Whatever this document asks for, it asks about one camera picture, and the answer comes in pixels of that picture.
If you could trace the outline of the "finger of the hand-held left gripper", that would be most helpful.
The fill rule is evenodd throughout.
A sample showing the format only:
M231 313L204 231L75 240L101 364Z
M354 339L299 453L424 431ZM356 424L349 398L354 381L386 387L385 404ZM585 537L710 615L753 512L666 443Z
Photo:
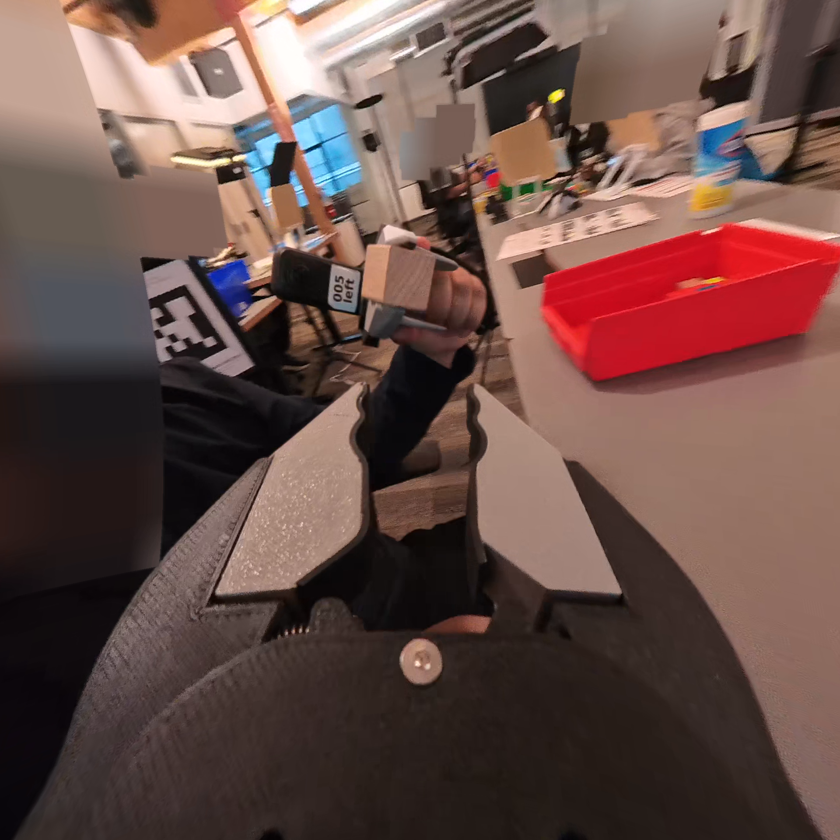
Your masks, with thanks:
M447 257L444 253L433 248L426 248L418 244L418 236L412 231L385 225L381 228L375 240L376 245L399 247L408 250L420 249L420 251L435 257L436 270L457 270L459 264Z
M405 309L364 299L364 334L373 340L390 339L402 328L445 333L447 328L408 314Z

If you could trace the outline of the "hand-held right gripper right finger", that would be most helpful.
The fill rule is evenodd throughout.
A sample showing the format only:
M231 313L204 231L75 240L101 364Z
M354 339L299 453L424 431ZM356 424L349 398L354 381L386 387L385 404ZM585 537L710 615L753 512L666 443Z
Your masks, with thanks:
M479 548L512 568L523 593L620 599L560 451L482 385L469 391L477 453L470 488Z

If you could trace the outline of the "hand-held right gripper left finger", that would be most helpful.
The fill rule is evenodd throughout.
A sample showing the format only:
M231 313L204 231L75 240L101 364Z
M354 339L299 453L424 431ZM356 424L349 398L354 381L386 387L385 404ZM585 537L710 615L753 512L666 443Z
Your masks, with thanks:
M368 385L352 385L271 456L237 525L216 600L296 595L362 541L371 500L357 437L369 394Z

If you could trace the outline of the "natural wooden cube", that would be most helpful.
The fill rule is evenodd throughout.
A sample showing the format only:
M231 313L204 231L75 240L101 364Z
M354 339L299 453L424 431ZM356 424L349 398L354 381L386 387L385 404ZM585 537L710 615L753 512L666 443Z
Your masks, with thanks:
M426 248L369 245L361 296L367 301L425 312L436 271L436 255Z

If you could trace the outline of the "red plastic bin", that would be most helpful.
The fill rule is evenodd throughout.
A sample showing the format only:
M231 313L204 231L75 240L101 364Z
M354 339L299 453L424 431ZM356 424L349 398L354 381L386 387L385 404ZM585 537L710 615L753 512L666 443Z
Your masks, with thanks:
M541 314L605 382L808 332L838 263L832 241L724 224L546 276ZM706 283L675 290L693 277Z

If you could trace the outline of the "person's left hand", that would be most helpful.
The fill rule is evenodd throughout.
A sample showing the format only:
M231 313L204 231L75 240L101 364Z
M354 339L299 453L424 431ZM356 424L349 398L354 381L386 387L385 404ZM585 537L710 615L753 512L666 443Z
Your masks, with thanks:
M486 312L487 290L476 276L461 267L453 271L436 270L424 319L444 330L401 327L391 340L451 369L457 352L477 331Z

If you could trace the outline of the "blue plastic bin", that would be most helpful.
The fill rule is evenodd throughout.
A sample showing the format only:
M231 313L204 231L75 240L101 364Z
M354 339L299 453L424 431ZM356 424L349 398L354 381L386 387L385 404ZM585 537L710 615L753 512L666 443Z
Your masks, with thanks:
M215 268L207 266L206 273L233 316L243 318L254 304L248 288L250 275L247 263L243 259L235 259Z

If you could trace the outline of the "small wooden board on stand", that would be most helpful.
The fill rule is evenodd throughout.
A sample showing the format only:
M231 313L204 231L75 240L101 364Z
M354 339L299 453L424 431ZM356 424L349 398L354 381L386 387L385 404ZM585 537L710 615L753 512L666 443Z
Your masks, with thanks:
M303 212L293 184L273 185L269 197L279 231L285 233L303 225Z

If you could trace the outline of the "black and white tag board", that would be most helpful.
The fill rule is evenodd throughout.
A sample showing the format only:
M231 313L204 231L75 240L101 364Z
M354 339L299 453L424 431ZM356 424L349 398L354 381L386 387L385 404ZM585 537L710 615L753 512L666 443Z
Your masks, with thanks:
M244 332L197 259L141 263L161 364L191 360L231 377L256 370Z

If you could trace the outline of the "LED panel light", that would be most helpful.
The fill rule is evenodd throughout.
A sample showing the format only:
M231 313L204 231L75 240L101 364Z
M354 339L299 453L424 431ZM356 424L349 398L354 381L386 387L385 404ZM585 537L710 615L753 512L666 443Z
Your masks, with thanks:
M190 150L180 150L171 155L171 163L174 165L210 169L245 162L245 154L228 147L204 146Z

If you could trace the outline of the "printed paper sheet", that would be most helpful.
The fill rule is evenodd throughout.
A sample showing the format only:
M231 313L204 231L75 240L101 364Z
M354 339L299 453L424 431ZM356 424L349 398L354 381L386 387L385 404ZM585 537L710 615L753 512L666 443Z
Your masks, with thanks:
M575 218L565 218L507 236L501 243L497 260L512 262L536 253L608 235L658 220L658 215L644 203L613 206Z
M641 198L669 198L692 190L694 179L690 175L669 175L642 185L623 185L619 189L612 187L583 196L585 201L607 203L626 196Z

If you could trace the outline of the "black monitor screen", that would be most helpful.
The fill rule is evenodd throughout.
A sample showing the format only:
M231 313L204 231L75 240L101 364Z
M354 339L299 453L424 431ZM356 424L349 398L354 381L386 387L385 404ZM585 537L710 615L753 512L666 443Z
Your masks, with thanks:
M510 70L481 83L489 135L507 130L528 118L528 105L545 103L549 95L565 91L561 103L571 103L576 64L564 61L560 54L538 64Z

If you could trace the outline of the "black studio softbox light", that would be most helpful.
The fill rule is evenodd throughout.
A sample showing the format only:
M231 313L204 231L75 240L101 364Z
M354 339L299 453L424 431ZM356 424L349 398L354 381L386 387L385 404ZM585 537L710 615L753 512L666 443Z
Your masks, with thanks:
M549 32L535 20L513 21L459 47L451 59L449 75L458 89L471 88L507 69L520 56L549 39Z

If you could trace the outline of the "disinfecting wipes canister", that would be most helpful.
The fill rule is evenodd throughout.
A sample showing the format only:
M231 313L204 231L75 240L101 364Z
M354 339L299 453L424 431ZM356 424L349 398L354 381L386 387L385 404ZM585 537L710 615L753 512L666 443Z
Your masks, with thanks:
M690 216L714 217L731 208L747 153L750 113L750 102L740 101L714 108L696 121L696 152L688 200Z

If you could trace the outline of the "black wall speaker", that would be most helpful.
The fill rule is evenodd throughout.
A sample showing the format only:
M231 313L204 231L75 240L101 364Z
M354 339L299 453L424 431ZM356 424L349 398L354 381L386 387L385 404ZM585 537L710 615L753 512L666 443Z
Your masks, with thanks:
M224 100L243 91L234 64L225 49L193 51L187 57L208 97Z

